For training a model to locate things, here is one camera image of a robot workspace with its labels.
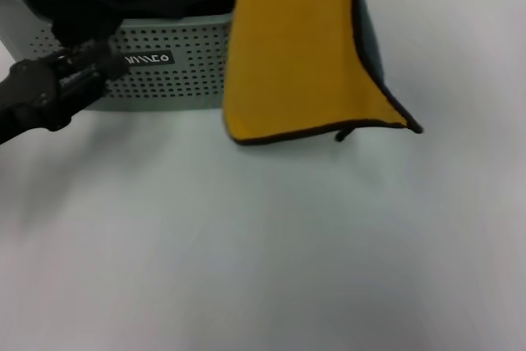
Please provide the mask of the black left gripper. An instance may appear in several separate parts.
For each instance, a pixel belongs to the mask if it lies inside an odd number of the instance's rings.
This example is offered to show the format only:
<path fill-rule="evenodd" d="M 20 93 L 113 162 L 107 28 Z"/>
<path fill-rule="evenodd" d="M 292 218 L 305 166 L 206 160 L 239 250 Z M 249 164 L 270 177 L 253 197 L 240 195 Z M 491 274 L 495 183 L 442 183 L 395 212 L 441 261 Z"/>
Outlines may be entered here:
<path fill-rule="evenodd" d="M 33 129 L 63 129 L 71 123 L 71 116 L 105 96 L 109 81 L 128 73 L 127 61 L 106 40 L 64 48 L 44 57 L 44 64 L 18 62 L 1 82 L 2 143 Z M 59 94 L 60 83 L 54 73 L 79 74 Z"/>

